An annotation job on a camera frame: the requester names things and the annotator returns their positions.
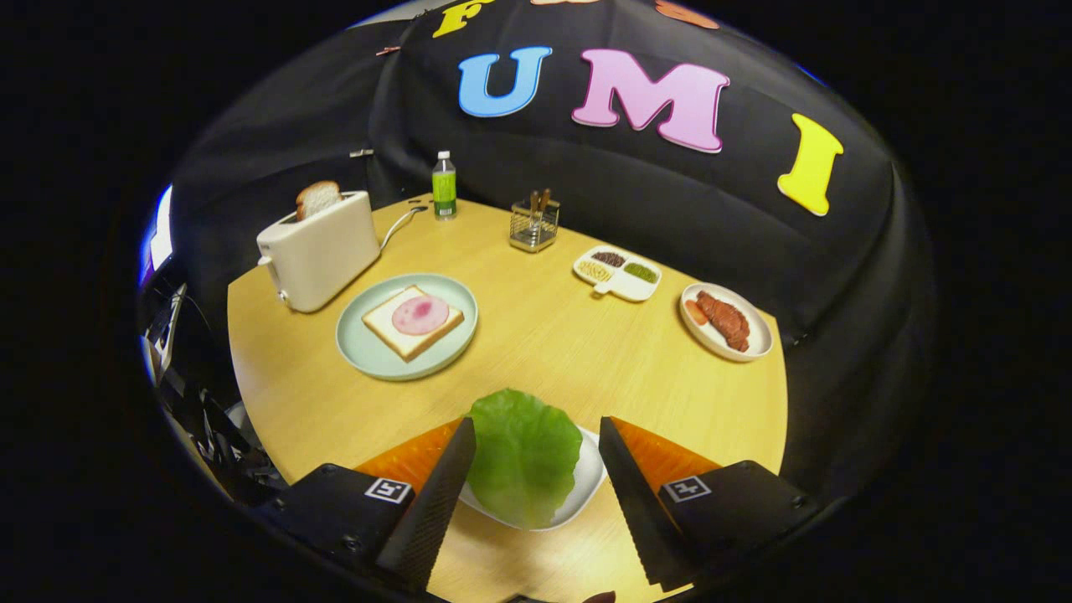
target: foam letter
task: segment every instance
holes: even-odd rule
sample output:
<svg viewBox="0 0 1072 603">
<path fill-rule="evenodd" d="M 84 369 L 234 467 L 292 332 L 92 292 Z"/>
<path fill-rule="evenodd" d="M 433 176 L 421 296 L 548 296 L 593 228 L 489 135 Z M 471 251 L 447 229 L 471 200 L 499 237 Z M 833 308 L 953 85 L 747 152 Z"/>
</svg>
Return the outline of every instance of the foam letter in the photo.
<svg viewBox="0 0 1072 603">
<path fill-rule="evenodd" d="M 680 4 L 674 4 L 673 2 L 655 0 L 655 10 L 672 19 L 690 23 L 693 25 L 697 25 L 706 29 L 718 29 L 717 23 L 709 19 L 708 17 L 699 13 L 695 13 L 686 9 L 685 6 L 682 6 Z"/>
<path fill-rule="evenodd" d="M 502 117 L 524 108 L 539 85 L 539 65 L 544 57 L 551 54 L 547 46 L 530 46 L 510 53 L 518 61 L 518 73 L 513 77 L 513 90 L 504 97 L 488 94 L 488 76 L 491 65 L 498 61 L 498 55 L 477 55 L 458 63 L 462 70 L 462 83 L 458 87 L 458 104 L 462 111 L 476 117 Z"/>
<path fill-rule="evenodd" d="M 778 190 L 812 214 L 825 216 L 830 211 L 830 174 L 845 147 L 825 128 L 799 113 L 793 114 L 793 123 L 801 131 L 801 144 L 792 170 L 778 177 Z"/>
<path fill-rule="evenodd" d="M 471 19 L 480 12 L 480 4 L 490 4 L 495 0 L 470 0 L 464 4 L 450 6 L 443 11 L 443 23 L 440 29 L 435 30 L 432 38 L 438 38 L 448 33 L 453 33 L 465 27 L 465 19 Z"/>
<path fill-rule="evenodd" d="M 574 121 L 600 128 L 617 123 L 619 115 L 611 109 L 616 92 L 632 129 L 643 130 L 662 107 L 673 103 L 670 118 L 658 128 L 659 135 L 702 152 L 721 150 L 723 142 L 715 135 L 718 92 L 729 86 L 729 77 L 683 63 L 653 84 L 628 53 L 591 49 L 581 57 L 592 63 L 592 76 L 584 106 L 574 111 Z"/>
</svg>

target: pink letter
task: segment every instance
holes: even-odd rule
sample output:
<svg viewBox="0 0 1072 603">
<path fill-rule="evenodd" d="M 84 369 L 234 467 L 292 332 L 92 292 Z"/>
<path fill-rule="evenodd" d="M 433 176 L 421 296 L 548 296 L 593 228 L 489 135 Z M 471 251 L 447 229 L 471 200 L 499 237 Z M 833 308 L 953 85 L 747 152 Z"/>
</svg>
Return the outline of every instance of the pink letter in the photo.
<svg viewBox="0 0 1072 603">
<path fill-rule="evenodd" d="M 643 130 L 670 103 L 670 118 L 659 126 L 659 134 L 683 147 L 718 152 L 723 142 L 715 135 L 718 121 L 718 92 L 730 78 L 717 71 L 683 63 L 662 79 L 652 83 L 632 55 L 622 50 L 591 49 L 581 57 L 592 63 L 589 94 L 584 106 L 574 111 L 574 121 L 610 128 L 619 115 L 611 111 L 614 93 L 634 130 Z"/>
</svg>

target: letter u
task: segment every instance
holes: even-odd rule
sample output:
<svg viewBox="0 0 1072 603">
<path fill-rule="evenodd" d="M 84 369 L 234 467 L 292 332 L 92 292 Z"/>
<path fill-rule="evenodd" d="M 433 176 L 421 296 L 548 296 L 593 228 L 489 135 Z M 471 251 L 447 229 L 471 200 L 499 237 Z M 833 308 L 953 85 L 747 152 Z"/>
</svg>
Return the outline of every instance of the letter u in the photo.
<svg viewBox="0 0 1072 603">
<path fill-rule="evenodd" d="M 491 65 L 498 61 L 498 55 L 477 55 L 458 63 L 462 70 L 462 83 L 458 87 L 458 104 L 462 111 L 475 117 L 502 117 L 524 108 L 536 97 L 539 85 L 539 68 L 551 54 L 547 46 L 530 46 L 510 53 L 518 61 L 518 74 L 513 78 L 513 90 L 503 97 L 488 94 L 488 76 Z"/>
</svg>

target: green bottle label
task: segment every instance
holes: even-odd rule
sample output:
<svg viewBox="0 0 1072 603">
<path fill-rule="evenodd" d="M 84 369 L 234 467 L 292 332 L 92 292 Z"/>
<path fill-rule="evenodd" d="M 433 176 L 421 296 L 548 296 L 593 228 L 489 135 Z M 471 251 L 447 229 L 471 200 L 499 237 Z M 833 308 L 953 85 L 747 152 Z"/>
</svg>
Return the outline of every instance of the green bottle label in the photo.
<svg viewBox="0 0 1072 603">
<path fill-rule="evenodd" d="M 456 195 L 453 173 L 432 174 L 432 201 L 435 202 L 436 216 L 452 216 L 457 211 Z"/>
</svg>

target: ham slice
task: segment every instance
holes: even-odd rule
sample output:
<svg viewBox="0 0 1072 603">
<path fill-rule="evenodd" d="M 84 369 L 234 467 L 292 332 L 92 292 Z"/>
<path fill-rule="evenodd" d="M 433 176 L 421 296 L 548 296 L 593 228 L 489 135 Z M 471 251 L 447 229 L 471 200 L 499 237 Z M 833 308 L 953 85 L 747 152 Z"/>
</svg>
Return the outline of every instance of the ham slice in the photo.
<svg viewBox="0 0 1072 603">
<path fill-rule="evenodd" d="M 391 314 L 391 324 L 405 335 L 425 335 L 447 322 L 450 307 L 438 297 L 422 295 L 406 300 Z"/>
</svg>

